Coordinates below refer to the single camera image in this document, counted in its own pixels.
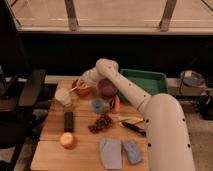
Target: orange bowl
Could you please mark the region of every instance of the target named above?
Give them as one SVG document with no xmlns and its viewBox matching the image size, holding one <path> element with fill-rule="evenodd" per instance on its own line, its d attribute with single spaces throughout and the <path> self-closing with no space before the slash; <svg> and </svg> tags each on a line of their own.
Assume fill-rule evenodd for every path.
<svg viewBox="0 0 213 171">
<path fill-rule="evenodd" d="M 78 81 L 78 80 L 75 80 L 75 81 L 72 83 L 72 88 L 76 87 L 77 81 Z M 92 87 L 76 88 L 76 89 L 74 90 L 74 92 L 75 92 L 76 94 L 78 94 L 78 95 L 85 96 L 85 95 L 88 95 L 89 93 L 92 92 Z"/>
</svg>

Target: green bin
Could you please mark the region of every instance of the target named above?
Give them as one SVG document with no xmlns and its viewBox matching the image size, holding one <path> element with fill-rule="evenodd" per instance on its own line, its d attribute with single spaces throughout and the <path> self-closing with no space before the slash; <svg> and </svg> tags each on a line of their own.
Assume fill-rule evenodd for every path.
<svg viewBox="0 0 213 171">
<path fill-rule="evenodd" d="M 121 69 L 120 73 L 151 95 L 168 93 L 167 79 L 164 73 L 132 69 Z M 121 101 L 126 101 L 122 93 L 119 92 L 119 96 Z"/>
</svg>

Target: wooden tabletop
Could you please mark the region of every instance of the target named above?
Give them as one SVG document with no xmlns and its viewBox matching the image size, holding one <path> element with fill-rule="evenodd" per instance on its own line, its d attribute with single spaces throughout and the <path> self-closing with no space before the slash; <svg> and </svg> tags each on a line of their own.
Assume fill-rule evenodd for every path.
<svg viewBox="0 0 213 171">
<path fill-rule="evenodd" d="M 72 82 L 60 82 L 59 87 L 70 88 Z M 97 97 L 98 93 L 94 89 L 93 93 L 85 97 L 79 97 L 74 92 L 70 93 L 72 105 L 64 108 L 60 103 L 53 100 L 51 108 L 45 121 L 40 141 L 36 148 L 31 164 L 33 171 L 101 171 L 105 170 L 100 160 L 99 143 L 102 138 L 113 138 L 116 140 L 132 139 L 138 144 L 143 162 L 131 165 L 127 156 L 122 151 L 123 168 L 121 170 L 148 170 L 146 138 L 140 136 L 125 127 L 119 125 L 118 116 L 136 116 L 141 114 L 129 104 L 122 104 L 119 114 L 109 114 L 113 119 L 113 126 L 100 133 L 93 134 L 89 131 L 88 125 L 92 125 L 100 116 L 92 110 L 91 99 Z M 59 138 L 64 129 L 64 112 L 74 113 L 74 136 L 77 140 L 75 148 L 69 150 L 63 148 L 59 143 Z"/>
</svg>

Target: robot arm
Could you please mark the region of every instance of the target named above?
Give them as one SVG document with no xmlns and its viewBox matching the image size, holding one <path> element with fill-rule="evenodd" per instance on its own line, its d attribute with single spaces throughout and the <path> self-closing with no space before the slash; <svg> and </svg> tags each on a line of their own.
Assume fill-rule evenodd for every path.
<svg viewBox="0 0 213 171">
<path fill-rule="evenodd" d="M 82 79 L 95 86 L 104 77 L 113 82 L 146 121 L 149 169 L 194 171 L 187 125 L 179 102 L 168 94 L 151 96 L 119 74 L 118 64 L 108 59 L 99 59 Z"/>
</svg>

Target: glass wall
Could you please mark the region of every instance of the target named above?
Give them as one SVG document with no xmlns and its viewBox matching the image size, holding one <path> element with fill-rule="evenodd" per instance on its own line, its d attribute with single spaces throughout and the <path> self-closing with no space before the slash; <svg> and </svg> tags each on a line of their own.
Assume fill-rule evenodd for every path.
<svg viewBox="0 0 213 171">
<path fill-rule="evenodd" d="M 22 31 L 160 33 L 167 0 L 7 0 Z M 213 1 L 177 0 L 167 33 L 213 33 Z"/>
</svg>

